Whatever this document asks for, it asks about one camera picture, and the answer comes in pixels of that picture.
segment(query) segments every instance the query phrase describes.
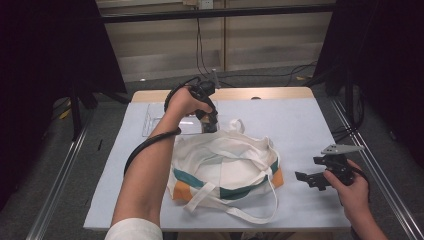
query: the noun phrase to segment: metal frame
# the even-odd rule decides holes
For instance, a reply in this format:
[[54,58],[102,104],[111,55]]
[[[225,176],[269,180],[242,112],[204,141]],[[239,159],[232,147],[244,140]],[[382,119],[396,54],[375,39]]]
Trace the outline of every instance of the metal frame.
[[[343,104],[335,98],[331,100],[331,103],[333,104],[333,107],[340,120],[342,121],[344,127],[346,129],[349,129],[351,126],[348,117],[345,115],[346,110],[344,109]],[[362,138],[361,134],[358,131],[354,131],[351,133],[350,137],[356,146],[362,145],[365,147],[365,149],[359,151],[359,153],[364,159],[364,162],[370,170],[371,175],[377,182],[379,188],[381,189],[381,192],[383,193],[384,197],[392,208],[394,214],[398,218],[409,239],[424,239],[423,232],[416,223],[412,213],[409,211],[408,207],[405,205],[396,190],[393,188],[392,184],[384,174],[383,170],[378,164],[377,159],[374,157],[371,150],[368,148],[368,145]]]
[[68,179],[68,176],[72,170],[72,166],[74,165],[74,162],[84,142],[87,129],[90,126],[94,116],[94,111],[95,110],[89,111],[84,127],[82,128],[76,140],[72,142],[65,161],[63,162],[59,174],[57,175],[56,180],[50,190],[50,193],[47,196],[47,199],[44,201],[43,207],[38,213],[37,218],[32,225],[30,232],[28,233],[26,238],[27,240],[43,239],[53,213],[57,207],[57,203],[59,202],[60,195],[62,194],[62,191],[65,187],[66,180]]
[[333,3],[333,4],[266,7],[266,8],[224,8],[224,9],[158,12],[158,13],[109,14],[109,15],[103,15],[101,17],[101,21],[103,23],[123,23],[123,22],[145,22],[145,21],[196,19],[196,18],[319,13],[319,12],[332,12],[336,8],[352,8],[352,7],[360,7],[360,6],[363,6],[363,5],[352,4],[350,6],[338,6],[335,3]]

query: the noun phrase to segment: teal stripe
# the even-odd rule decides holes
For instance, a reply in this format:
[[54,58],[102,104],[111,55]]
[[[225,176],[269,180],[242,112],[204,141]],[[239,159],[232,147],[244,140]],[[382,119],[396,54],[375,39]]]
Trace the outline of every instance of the teal stripe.
[[[277,161],[271,164],[272,173],[275,174],[278,168],[279,168],[279,165],[278,165],[278,159],[277,159]],[[179,181],[185,182],[189,186],[194,188],[202,188],[205,185],[204,182],[197,179],[193,175],[180,171],[176,168],[174,168],[174,175]],[[250,186],[241,187],[237,189],[227,189],[227,188],[220,187],[219,188],[220,198],[224,200],[237,200],[237,199],[246,197],[252,189],[259,187],[261,184],[267,181],[268,181],[268,176],[265,176],[264,179],[259,184],[256,184],[256,185],[250,185]]]
[[205,185],[204,182],[200,181],[199,179],[197,179],[193,175],[190,175],[186,172],[180,171],[176,168],[174,168],[174,175],[179,181],[185,182],[191,187],[202,188],[203,185]]

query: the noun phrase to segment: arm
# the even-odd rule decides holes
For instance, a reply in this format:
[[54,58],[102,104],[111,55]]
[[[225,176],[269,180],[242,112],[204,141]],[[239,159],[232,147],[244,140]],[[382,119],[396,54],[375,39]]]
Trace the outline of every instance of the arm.
[[[149,137],[174,131],[181,119],[206,103],[194,99],[187,88],[178,90],[168,109]],[[163,139],[141,151],[129,166],[113,213],[112,225],[127,218],[142,218],[160,226],[160,209],[168,182],[175,136]]]
[[[350,165],[360,169],[357,164],[351,160],[348,161]],[[340,201],[344,206],[345,215],[361,239],[387,239],[383,231],[378,227],[369,209],[368,183],[364,178],[355,173],[353,184],[346,186],[328,170],[324,172],[324,177],[339,193]]]

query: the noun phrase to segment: white sleeve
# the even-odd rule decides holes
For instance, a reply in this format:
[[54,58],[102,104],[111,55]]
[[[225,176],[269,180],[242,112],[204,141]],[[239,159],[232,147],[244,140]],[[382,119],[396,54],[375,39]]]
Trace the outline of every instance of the white sleeve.
[[162,240],[162,231],[154,223],[141,218],[128,218],[115,223],[105,240]]

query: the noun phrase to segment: wall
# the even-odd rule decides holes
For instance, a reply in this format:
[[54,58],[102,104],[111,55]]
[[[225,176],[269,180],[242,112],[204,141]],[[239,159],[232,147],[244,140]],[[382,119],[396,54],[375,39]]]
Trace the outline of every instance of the wall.
[[[119,0],[97,2],[102,14],[191,9],[178,0],[162,0],[171,2],[162,4],[132,0],[145,5],[122,7],[116,7]],[[215,0],[214,8],[333,2]],[[200,19],[204,64],[208,70],[231,71],[310,63],[318,59],[330,18],[331,13],[312,13]],[[107,24],[106,29],[127,82],[197,74],[197,62],[205,72],[195,19]]]

